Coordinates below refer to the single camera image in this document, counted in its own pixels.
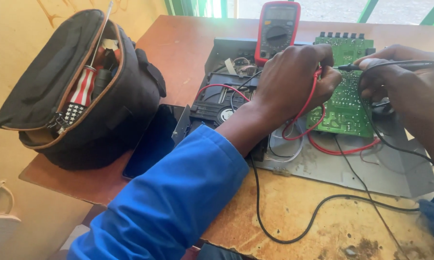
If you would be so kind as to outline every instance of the red multimeter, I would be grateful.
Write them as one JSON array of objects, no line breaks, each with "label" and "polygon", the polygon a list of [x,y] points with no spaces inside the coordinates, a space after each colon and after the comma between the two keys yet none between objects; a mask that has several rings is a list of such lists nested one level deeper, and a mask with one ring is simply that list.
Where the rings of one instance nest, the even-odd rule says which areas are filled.
[{"label": "red multimeter", "polygon": [[296,2],[274,1],[265,3],[260,13],[259,37],[255,48],[255,64],[265,65],[275,54],[294,45],[301,6]]}]

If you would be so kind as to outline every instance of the black phone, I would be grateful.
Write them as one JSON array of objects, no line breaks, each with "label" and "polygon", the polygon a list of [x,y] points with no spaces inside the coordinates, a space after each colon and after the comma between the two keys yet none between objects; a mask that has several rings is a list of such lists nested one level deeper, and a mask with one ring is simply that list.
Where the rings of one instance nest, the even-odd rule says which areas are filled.
[{"label": "black phone", "polygon": [[190,107],[161,104],[122,171],[133,179],[144,174],[181,142],[190,126]]}]

